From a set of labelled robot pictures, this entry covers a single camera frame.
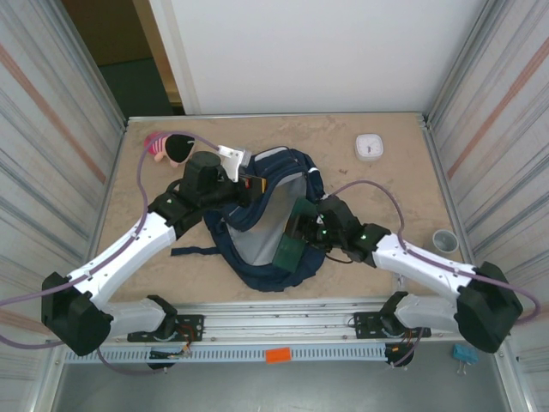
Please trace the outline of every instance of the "wooden table surface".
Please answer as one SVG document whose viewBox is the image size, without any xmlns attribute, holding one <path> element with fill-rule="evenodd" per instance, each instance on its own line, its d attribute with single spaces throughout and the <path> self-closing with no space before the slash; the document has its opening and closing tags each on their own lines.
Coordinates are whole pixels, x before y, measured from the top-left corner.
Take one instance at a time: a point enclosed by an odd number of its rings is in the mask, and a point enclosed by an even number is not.
<svg viewBox="0 0 549 412">
<path fill-rule="evenodd" d="M 229 147 L 254 153 L 286 145 L 309 154 L 321 171 L 326 192 L 356 179 L 384 185 L 400 203 L 406 218 L 406 240 L 423 245 L 436 229 L 450 228 L 449 217 L 427 152 L 416 115 L 369 113 L 251 118 L 185 118 L 130 122 L 120 160 L 100 250 L 125 233 L 139 218 L 142 198 L 136 186 L 136 166 L 145 137 L 157 130 L 187 130 Z M 354 153 L 357 135 L 377 133 L 384 154 L 375 162 L 359 161 Z M 198 143 L 197 150 L 208 150 Z M 174 179 L 183 167 L 168 161 L 155 163 L 148 155 L 142 182 L 149 202 Z M 362 222 L 374 222 L 396 231 L 398 216 L 389 199 L 378 189 L 355 186 L 341 193 Z M 173 247 L 214 245 L 203 223 L 193 227 Z M 339 251 L 333 256 L 345 258 Z M 453 257 L 460 259 L 457 252 Z M 244 285 L 221 256 L 170 257 L 165 249 L 144 264 L 115 294 L 113 300 L 140 300 L 158 294 L 172 304 L 388 296 L 392 275 L 365 264 L 338 264 L 326 260 L 317 275 L 282 293 L 262 293 Z M 427 291 L 409 284 L 415 293 Z"/>
</svg>

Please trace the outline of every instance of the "navy backpack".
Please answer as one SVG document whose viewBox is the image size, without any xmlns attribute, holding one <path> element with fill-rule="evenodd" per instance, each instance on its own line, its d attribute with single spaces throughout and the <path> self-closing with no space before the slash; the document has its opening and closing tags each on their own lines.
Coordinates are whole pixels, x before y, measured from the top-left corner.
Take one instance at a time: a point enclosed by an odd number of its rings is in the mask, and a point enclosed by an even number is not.
<svg viewBox="0 0 549 412">
<path fill-rule="evenodd" d="M 247 208 L 236 204 L 204 215 L 215 247 L 181 247 L 172 256 L 220 253 L 250 288 L 281 292 L 314 276 L 324 251 L 306 246 L 295 272 L 272 265 L 276 247 L 295 201 L 305 196 L 317 203 L 324 196 L 323 181 L 312 159 L 293 148 L 272 148 L 251 156 L 245 173 L 265 178 L 267 190 Z"/>
</svg>

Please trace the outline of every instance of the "small cup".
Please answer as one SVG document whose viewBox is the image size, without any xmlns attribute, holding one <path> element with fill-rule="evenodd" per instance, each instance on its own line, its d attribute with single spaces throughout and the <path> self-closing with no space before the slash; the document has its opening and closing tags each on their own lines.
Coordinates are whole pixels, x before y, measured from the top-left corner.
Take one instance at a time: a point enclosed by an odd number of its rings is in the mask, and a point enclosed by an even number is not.
<svg viewBox="0 0 549 412">
<path fill-rule="evenodd" d="M 460 242 L 450 230 L 439 229 L 431 237 L 426 249 L 432 251 L 438 256 L 447 257 L 460 247 Z"/>
</svg>

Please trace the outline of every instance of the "green object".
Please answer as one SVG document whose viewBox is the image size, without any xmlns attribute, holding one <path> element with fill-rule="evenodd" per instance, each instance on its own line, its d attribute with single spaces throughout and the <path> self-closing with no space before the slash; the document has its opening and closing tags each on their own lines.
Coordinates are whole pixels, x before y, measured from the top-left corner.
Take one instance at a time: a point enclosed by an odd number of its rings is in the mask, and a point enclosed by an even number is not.
<svg viewBox="0 0 549 412">
<path fill-rule="evenodd" d="M 292 212 L 288 220 L 298 216 L 305 215 L 317 217 L 317 206 L 309 202 L 305 197 L 300 197 L 293 205 Z M 307 242 L 304 239 L 293 239 L 287 234 L 282 234 L 281 241 L 276 248 L 273 257 L 273 265 L 294 273 L 298 266 Z"/>
</svg>

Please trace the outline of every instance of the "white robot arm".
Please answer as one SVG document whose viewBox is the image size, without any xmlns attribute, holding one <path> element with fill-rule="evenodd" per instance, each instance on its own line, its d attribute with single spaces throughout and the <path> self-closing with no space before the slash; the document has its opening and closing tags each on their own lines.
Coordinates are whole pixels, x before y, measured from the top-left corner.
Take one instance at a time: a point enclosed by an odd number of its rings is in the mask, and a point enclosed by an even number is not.
<svg viewBox="0 0 549 412">
<path fill-rule="evenodd" d="M 229 203 L 245 207 L 263 194 L 263 179 L 234 173 L 240 162 L 240 158 L 228 165 L 224 161 L 222 166 L 216 154 L 193 154 L 183 178 L 148 205 L 139 233 L 136 229 L 141 221 L 94 260 L 66 277 L 55 272 L 46 277 L 43 290 L 62 286 L 82 275 L 87 279 L 43 296 L 42 323 L 80 356 L 94 351 L 107 337 L 146 331 L 168 338 L 174 332 L 177 311 L 161 297 L 153 295 L 129 303 L 109 303 L 109 299 L 154 254 L 200 222 L 206 211 Z"/>
<path fill-rule="evenodd" d="M 207 210 L 229 203 L 246 206 L 265 190 L 265 182 L 257 177 L 237 175 L 234 179 L 235 176 L 227 176 L 215 154 L 195 153 L 183 178 L 149 205 L 138 234 L 136 224 L 98 257 L 68 276 L 53 273 L 45 279 L 44 290 L 88 276 L 71 288 L 44 296 L 42 322 L 80 356 L 94 351 L 108 337 L 138 331 L 151 332 L 160 339 L 170 337 L 176 327 L 177 311 L 161 297 L 148 296 L 129 303 L 109 303 L 109 299 L 155 253 L 201 221 Z M 367 333 L 376 328 L 383 329 L 387 336 L 399 336 L 404 330 L 418 327 L 448 330 L 461 333 L 475 347 L 493 353 L 521 315 L 522 306 L 512 291 L 462 275 L 470 273 L 506 282 L 498 267 L 483 264 L 475 268 L 413 245 L 405 244 L 403 248 L 397 235 L 388 229 L 361 224 L 336 196 L 323 199 L 316 209 L 317 215 L 291 218 L 294 221 L 288 222 L 285 236 L 326 251 L 341 248 L 354 262 L 399 273 L 438 294 L 394 294 L 376 317 L 369 317 L 373 319 L 371 324 L 367 318 L 359 325 Z M 113 253 L 132 238 L 130 245 L 111 260 Z M 412 251 L 430 263 L 412 256 Z M 104 266 L 100 270 L 94 270 L 101 264 Z M 437 264 L 451 266 L 455 271 L 441 269 Z"/>
</svg>

